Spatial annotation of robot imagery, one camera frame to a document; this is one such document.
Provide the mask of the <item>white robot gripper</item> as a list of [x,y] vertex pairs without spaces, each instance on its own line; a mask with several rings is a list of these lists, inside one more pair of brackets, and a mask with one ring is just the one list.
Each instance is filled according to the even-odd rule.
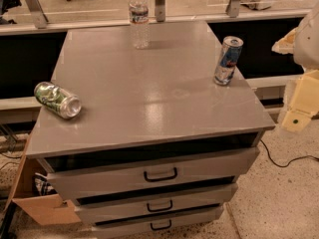
[[319,2],[302,19],[297,30],[292,29],[271,48],[272,52],[294,53],[294,62],[308,71],[295,81],[282,127],[300,132],[319,113]]

